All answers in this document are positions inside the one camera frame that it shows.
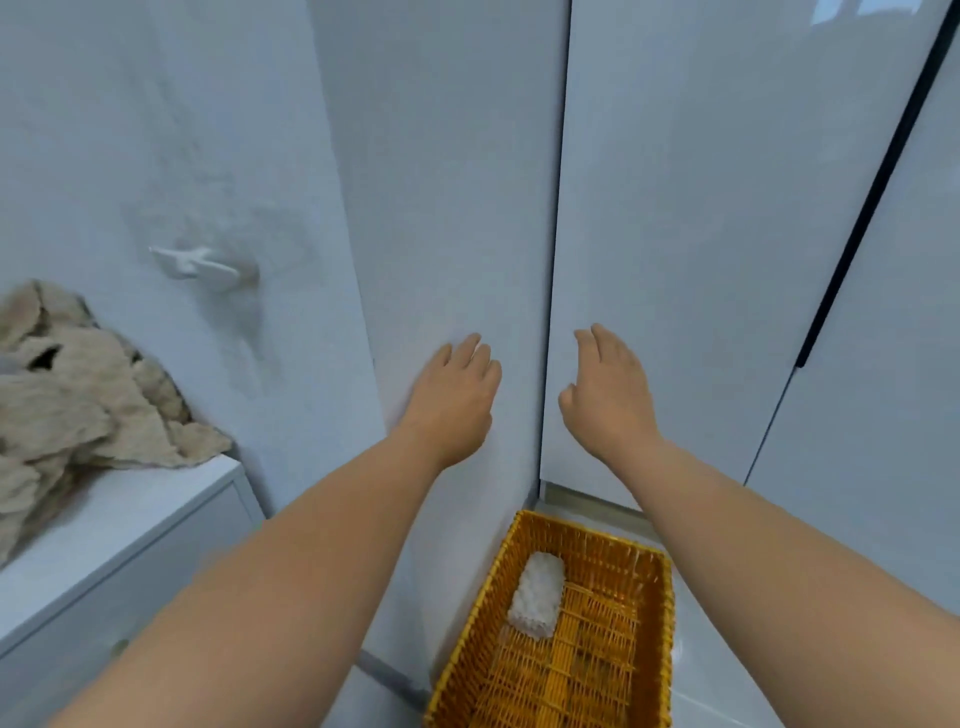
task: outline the white wardrobe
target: white wardrobe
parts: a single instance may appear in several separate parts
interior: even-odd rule
[[[543,480],[636,508],[555,402],[600,321],[669,438],[960,612],[956,42],[795,369],[949,5],[574,2]]]
[[[636,508],[556,405],[594,321],[664,433],[747,477],[947,7],[573,3],[543,480]]]
[[[954,41],[748,486],[960,613]]]

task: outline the orange basket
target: orange basket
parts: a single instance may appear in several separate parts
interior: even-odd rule
[[[527,559],[564,560],[557,630],[536,641],[507,624]],[[430,728],[666,728],[674,605],[662,551],[520,511],[437,683]]]

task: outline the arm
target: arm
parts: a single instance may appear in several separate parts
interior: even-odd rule
[[[636,356],[599,325],[576,336],[566,426],[634,495],[783,723],[960,720],[960,621],[664,441]]]
[[[55,728],[318,725],[431,484],[490,429],[501,373],[479,339],[440,349],[389,437],[201,574]]]

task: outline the white countertop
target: white countertop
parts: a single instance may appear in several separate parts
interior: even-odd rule
[[[218,455],[196,468],[104,471],[0,570],[0,655],[240,471]]]

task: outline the left hand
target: left hand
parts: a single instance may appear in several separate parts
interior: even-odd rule
[[[493,423],[491,408],[503,371],[473,333],[456,348],[444,344],[414,384],[397,431],[423,443],[438,470],[456,465],[483,445]]]

